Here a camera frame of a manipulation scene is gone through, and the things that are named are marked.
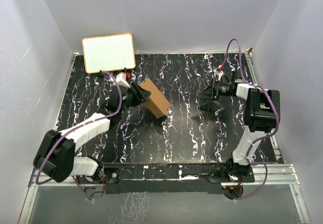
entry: purple cable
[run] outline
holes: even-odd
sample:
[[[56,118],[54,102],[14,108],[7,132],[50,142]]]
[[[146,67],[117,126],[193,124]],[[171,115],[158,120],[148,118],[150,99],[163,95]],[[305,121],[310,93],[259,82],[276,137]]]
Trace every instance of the purple cable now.
[[[251,143],[251,145],[250,145],[250,147],[248,148],[248,151],[247,151],[247,158],[248,158],[248,157],[249,157],[249,154],[250,154],[250,151],[251,151],[251,149],[252,149],[252,146],[253,146],[257,141],[261,141],[261,140],[263,140],[263,139],[266,139],[266,138],[272,137],[274,134],[276,134],[276,132],[278,131],[278,128],[279,128],[279,116],[278,116],[277,110],[276,110],[276,108],[275,108],[275,106],[274,106],[274,104],[273,104],[273,102],[272,102],[271,98],[269,97],[269,95],[268,95],[267,91],[266,91],[263,87],[261,87],[261,86],[259,86],[259,85],[255,85],[255,84],[253,84],[253,83],[248,82],[248,81],[245,79],[245,77],[243,76],[244,74],[243,74],[243,71],[242,71],[241,46],[240,46],[240,43],[239,43],[239,41],[238,41],[237,39],[235,39],[235,38],[234,38],[234,39],[232,39],[232,40],[229,42],[228,47],[227,47],[226,55],[225,55],[224,60],[223,60],[223,62],[222,62],[222,66],[223,66],[223,65],[224,65],[224,63],[226,62],[226,59],[228,58],[228,55],[229,55],[229,53],[228,53],[228,52],[229,52],[229,47],[230,47],[231,42],[233,42],[233,41],[236,41],[236,42],[237,42],[237,44],[238,44],[238,49],[239,49],[239,68],[240,68],[240,74],[241,74],[241,77],[242,77],[243,81],[244,81],[246,84],[249,84],[249,85],[251,85],[251,86],[253,86],[253,87],[255,87],[255,88],[260,89],[260,90],[265,94],[265,96],[266,96],[266,98],[267,98],[267,100],[268,100],[268,103],[271,105],[271,108],[272,108],[272,110],[273,110],[273,112],[274,112],[275,119],[276,119],[276,128],[275,128],[275,130],[274,130],[272,133],[270,133],[270,134],[268,134],[268,135],[266,135],[266,136],[263,136],[263,137],[259,137],[259,138],[255,139],[255,140]],[[253,195],[257,194],[260,190],[262,190],[262,188],[264,187],[264,185],[265,185],[265,183],[266,183],[266,181],[267,181],[267,177],[268,177],[268,168],[267,168],[267,165],[266,165],[264,162],[251,163],[249,159],[247,159],[247,161],[248,161],[248,163],[249,163],[251,166],[257,166],[257,165],[259,165],[259,164],[263,164],[263,165],[264,165],[264,168],[265,168],[264,180],[263,180],[262,185],[261,185],[261,186],[260,186],[256,191],[254,191],[254,192],[252,192],[252,193],[250,193],[250,194],[248,194],[248,195],[242,196],[242,197],[240,197],[240,198],[236,198],[235,200],[245,199],[245,198],[248,198],[248,197],[250,197],[250,196],[253,196]]]
[[[48,180],[45,180],[45,181],[43,181],[43,182],[39,182],[39,177],[40,177],[40,174],[41,174],[41,172],[42,172],[42,170],[44,169],[44,167],[45,167],[45,165],[46,165],[46,163],[47,163],[47,161],[48,161],[48,159],[50,158],[50,156],[52,155],[52,153],[55,151],[55,149],[56,149],[56,147],[60,144],[60,142],[67,136],[67,135],[69,135],[69,134],[71,134],[72,132],[74,132],[75,130],[77,130],[77,129],[79,129],[79,128],[81,128],[81,127],[84,127],[84,126],[86,126],[86,125],[88,125],[88,124],[90,124],[90,123],[93,123],[93,122],[96,122],[96,121],[100,121],[100,120],[103,120],[103,119],[106,119],[106,118],[110,118],[110,117],[113,117],[113,116],[115,116],[115,115],[117,115],[118,113],[119,113],[119,111],[120,111],[120,109],[121,109],[121,106],[122,106],[122,94],[121,94],[121,89],[120,89],[120,87],[119,87],[119,85],[117,84],[117,82],[116,82],[116,79],[113,77],[113,75],[111,74],[111,73],[109,73],[109,72],[104,72],[103,73],[103,75],[104,75],[104,77],[105,78],[108,78],[108,77],[110,77],[113,81],[114,81],[114,83],[115,83],[115,85],[116,85],[116,87],[117,87],[117,89],[118,89],[118,93],[119,93],[119,99],[120,99],[120,101],[119,101],[119,105],[118,105],[118,109],[114,112],[114,113],[112,113],[112,114],[110,114],[110,115],[107,115],[107,116],[104,116],[104,117],[100,117],[100,118],[97,118],[97,119],[95,119],[95,120],[93,120],[93,121],[88,121],[88,122],[86,122],[84,125],[79,125],[79,126],[76,126],[76,127],[73,127],[71,130],[69,130],[68,132],[66,132],[63,136],[61,136],[59,139],[58,139],[58,141],[54,144],[54,146],[51,148],[51,150],[48,152],[48,154],[47,154],[47,156],[45,157],[45,159],[44,159],[44,161],[42,162],[42,164],[41,164],[41,166],[40,166],[40,168],[39,168],[39,171],[38,171],[38,173],[37,173],[37,176],[36,176],[36,184],[38,184],[38,185],[43,185],[43,184],[45,184],[45,183],[47,183],[47,182],[49,182],[49,181],[51,181],[52,180],[52,178],[50,178],[50,179],[48,179]],[[80,186],[80,184],[76,181],[76,179],[74,178],[74,177],[72,177],[73,179],[74,179],[74,181],[75,181],[75,183],[76,183],[76,185],[84,192],[84,194],[85,194],[85,196],[86,197],[88,197],[90,200],[94,200],[91,196],[89,196],[85,191],[84,191],[84,189]]]

